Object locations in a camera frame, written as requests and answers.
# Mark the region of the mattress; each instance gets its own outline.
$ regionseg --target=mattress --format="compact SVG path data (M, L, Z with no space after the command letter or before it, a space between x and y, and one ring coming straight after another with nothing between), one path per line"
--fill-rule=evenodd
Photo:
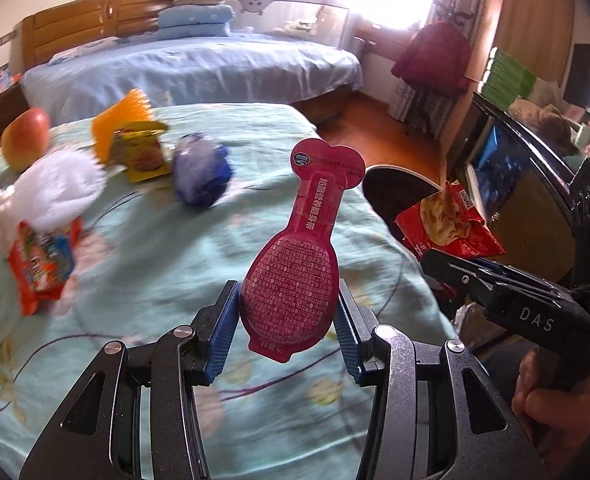
M264 34L118 44L21 79L31 107L53 125L94 117L133 88L153 107L196 103L290 104L361 85L357 58L341 49Z
M226 280L243 280L261 247L286 224L299 180L289 155L315 136L292 108L272 104L158 108L165 144L204 132L229 147L225 195L194 213L168 182L133 186L123 173L84 214L77 266L59 301L21 317L0 260L0 464L17 478L38 434L102 346L152 342L213 304ZM53 128L57 145L86 149L89 120ZM12 182L0 156L0 186ZM344 193L331 238L340 275L358 303L411 338L454 336L415 258L389 234L360 189ZM347 374L331 328L313 348L278 364L248 351L238 325L222 375L196 388L205 453L215 479L354 479L372 388ZM152 477L142 413L142 469Z

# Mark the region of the orange candy bag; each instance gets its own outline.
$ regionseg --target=orange candy bag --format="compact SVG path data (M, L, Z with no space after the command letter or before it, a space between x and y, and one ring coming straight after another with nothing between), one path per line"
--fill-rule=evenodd
M405 236L402 243L418 259L430 249L466 259L504 254L457 181L402 211L395 223Z
M81 228L82 219L76 218L68 228L39 234L20 222L8 263L17 279L22 316L34 314L40 300L59 300L75 267L73 248Z

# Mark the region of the blue pillow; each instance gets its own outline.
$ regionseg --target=blue pillow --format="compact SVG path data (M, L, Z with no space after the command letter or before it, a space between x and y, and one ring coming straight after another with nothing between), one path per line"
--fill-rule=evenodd
M234 16L233 7L225 4L180 5L162 10L157 24L159 28L166 28L201 23L228 23Z
M228 23L203 23L201 25L179 25L178 27L160 28L158 40L177 40L179 38L195 38L198 36L228 36Z

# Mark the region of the stuffed toy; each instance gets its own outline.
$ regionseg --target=stuffed toy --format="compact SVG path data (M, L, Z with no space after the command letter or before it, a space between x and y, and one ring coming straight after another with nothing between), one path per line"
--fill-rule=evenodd
M526 99L516 99L508 113L544 140L558 155L578 152L571 142L571 127L553 105L540 108Z

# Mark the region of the orange brush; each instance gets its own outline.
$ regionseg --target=orange brush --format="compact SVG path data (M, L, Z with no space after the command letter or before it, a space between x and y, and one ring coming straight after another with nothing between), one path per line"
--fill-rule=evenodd
M152 121L149 98L141 90L134 88L126 97L104 110L91 123L92 139L97 158L108 162L110 145L115 131L127 121Z

